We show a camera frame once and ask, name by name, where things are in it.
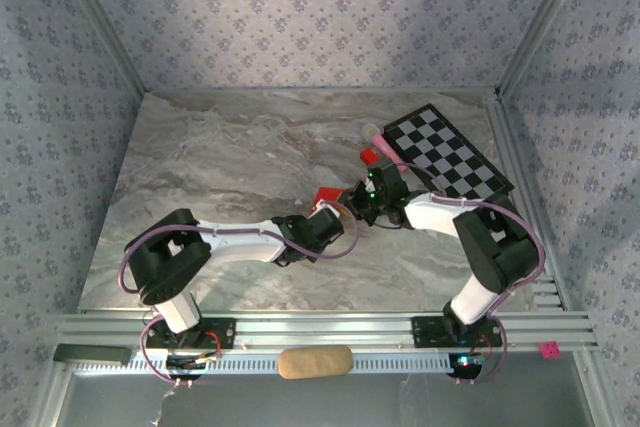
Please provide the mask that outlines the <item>red cloth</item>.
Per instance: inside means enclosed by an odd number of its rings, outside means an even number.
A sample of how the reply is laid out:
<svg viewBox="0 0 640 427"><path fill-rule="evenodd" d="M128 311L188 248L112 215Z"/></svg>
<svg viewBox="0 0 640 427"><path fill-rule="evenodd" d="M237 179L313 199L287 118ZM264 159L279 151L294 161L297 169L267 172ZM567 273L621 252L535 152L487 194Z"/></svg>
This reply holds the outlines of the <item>red cloth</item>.
<svg viewBox="0 0 640 427"><path fill-rule="evenodd" d="M345 188L320 187L312 203L311 212L315 212L322 201L337 202L344 192Z"/></svg>

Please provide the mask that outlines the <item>pink toy microphone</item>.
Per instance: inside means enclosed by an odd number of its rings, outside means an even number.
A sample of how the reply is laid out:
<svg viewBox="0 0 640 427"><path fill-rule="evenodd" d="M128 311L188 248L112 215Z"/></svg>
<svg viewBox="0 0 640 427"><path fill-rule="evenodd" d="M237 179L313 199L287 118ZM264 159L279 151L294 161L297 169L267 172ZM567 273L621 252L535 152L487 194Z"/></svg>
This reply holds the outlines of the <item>pink toy microphone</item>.
<svg viewBox="0 0 640 427"><path fill-rule="evenodd" d="M376 125L372 123L364 125L361 130L361 134L367 143L371 144L385 157L390 159L398 167L400 172L405 172L407 170L407 167L404 165L404 161L386 141L382 135L382 131Z"/></svg>

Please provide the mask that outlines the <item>black white checkerboard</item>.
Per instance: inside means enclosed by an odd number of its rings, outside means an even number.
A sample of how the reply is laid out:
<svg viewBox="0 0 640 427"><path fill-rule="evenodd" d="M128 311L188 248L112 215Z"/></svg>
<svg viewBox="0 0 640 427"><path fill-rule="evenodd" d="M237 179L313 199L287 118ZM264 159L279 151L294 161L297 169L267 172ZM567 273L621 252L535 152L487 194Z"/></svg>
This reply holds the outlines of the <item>black white checkerboard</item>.
<svg viewBox="0 0 640 427"><path fill-rule="evenodd" d="M387 124L383 138L429 190L486 200L513 184L434 105Z"/></svg>

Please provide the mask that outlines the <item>tan oval pad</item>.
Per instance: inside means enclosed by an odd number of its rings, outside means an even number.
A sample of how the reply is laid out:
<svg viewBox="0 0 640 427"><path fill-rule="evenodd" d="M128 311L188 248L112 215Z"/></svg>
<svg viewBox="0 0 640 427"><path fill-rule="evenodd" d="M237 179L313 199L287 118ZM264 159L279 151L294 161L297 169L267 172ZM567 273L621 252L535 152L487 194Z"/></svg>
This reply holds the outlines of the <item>tan oval pad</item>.
<svg viewBox="0 0 640 427"><path fill-rule="evenodd" d="M346 345L291 348L282 351L277 359L278 373L287 380L341 376L353 367L353 353Z"/></svg>

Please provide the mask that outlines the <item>black flat bar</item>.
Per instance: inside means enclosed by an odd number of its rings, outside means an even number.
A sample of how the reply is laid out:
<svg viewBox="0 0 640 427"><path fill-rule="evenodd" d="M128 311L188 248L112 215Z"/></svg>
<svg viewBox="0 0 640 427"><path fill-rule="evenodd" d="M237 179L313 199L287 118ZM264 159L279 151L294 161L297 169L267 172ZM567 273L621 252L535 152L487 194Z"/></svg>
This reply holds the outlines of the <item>black flat bar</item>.
<svg viewBox="0 0 640 427"><path fill-rule="evenodd" d="M131 359L132 349L117 346L59 344L53 360L62 363L82 363L125 366Z"/></svg>

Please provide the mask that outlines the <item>aluminium back rail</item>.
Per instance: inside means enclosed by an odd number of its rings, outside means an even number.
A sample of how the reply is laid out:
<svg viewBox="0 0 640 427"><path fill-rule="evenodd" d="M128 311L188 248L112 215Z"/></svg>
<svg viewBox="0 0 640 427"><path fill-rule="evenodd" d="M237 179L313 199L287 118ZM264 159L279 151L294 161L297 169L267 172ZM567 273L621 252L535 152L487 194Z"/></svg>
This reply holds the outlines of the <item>aluminium back rail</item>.
<svg viewBox="0 0 640 427"><path fill-rule="evenodd" d="M440 87L375 87L375 86L315 86L315 87L221 87L221 88L196 88L196 89L155 89L148 90L148 93L157 96L176 96L179 94L193 95L213 95L217 93L424 93L424 94L461 94L461 95L481 95L488 93L494 95L496 87L489 86L440 86Z"/></svg>

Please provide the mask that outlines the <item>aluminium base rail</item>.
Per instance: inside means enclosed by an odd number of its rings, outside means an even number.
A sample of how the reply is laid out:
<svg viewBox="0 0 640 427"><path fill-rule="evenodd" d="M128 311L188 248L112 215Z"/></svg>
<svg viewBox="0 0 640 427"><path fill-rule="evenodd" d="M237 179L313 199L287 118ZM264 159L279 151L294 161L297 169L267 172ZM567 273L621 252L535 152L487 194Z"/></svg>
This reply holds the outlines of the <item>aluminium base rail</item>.
<svg viewBox="0 0 640 427"><path fill-rule="evenodd" d="M207 317L236 319L233 348L276 352L306 345L348 345L355 352L408 351L415 346L411 319L434 312L236 311L207 312ZM599 348L584 312L506 312L497 316L506 345L516 352L536 351L545 341L560 350ZM88 310L64 315L58 324L61 343L132 347L150 318L136 310Z"/></svg>

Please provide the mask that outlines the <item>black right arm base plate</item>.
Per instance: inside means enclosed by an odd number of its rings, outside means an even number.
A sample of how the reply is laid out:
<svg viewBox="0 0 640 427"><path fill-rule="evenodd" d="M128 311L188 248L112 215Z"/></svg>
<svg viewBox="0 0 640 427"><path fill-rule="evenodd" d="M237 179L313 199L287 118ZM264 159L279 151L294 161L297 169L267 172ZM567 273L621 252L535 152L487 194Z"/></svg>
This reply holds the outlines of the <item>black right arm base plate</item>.
<svg viewBox="0 0 640 427"><path fill-rule="evenodd" d="M416 348L501 347L501 329L496 320L482 318L471 325L444 316L416 316L411 319Z"/></svg>

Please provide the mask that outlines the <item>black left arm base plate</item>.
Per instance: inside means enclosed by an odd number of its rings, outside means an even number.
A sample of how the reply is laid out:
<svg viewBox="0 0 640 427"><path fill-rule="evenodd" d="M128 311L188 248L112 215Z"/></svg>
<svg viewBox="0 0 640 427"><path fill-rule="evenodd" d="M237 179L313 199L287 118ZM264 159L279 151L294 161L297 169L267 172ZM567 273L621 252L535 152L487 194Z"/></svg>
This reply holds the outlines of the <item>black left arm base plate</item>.
<svg viewBox="0 0 640 427"><path fill-rule="evenodd" d="M204 317L181 333L173 332L165 320L160 320L151 327L146 346L158 349L231 349L235 334L236 319L231 317Z"/></svg>

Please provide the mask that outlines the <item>aluminium side rail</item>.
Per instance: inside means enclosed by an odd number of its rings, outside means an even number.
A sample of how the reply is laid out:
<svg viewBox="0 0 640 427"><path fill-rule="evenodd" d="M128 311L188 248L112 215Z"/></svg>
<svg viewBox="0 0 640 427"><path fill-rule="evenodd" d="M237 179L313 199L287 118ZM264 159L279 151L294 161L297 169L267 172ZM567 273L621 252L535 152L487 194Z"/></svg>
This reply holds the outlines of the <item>aluminium side rail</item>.
<svg viewBox="0 0 640 427"><path fill-rule="evenodd" d="M513 203L534 228L546 250L545 272L538 277L538 280L551 280L556 288L555 295L548 293L554 301L542 300L546 293L537 291L534 294L535 305L543 310L572 310L571 299L562 279L552 242L549 218L545 209L539 204L538 188L526 170L524 153L517 135L512 130L507 112L493 88L482 92L482 102L495 138L503 171L514 185L511 193Z"/></svg>

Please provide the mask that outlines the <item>aluminium frame post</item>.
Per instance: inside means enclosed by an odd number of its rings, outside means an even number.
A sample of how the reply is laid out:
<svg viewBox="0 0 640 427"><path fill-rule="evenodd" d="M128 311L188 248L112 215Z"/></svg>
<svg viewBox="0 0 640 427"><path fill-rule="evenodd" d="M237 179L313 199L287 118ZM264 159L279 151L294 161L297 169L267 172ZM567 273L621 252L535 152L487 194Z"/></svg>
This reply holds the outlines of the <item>aluminium frame post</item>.
<svg viewBox="0 0 640 427"><path fill-rule="evenodd" d="M496 97L499 101L507 101L516 91L519 81L564 2L565 0L541 0L536 7L521 41L495 86Z"/></svg>

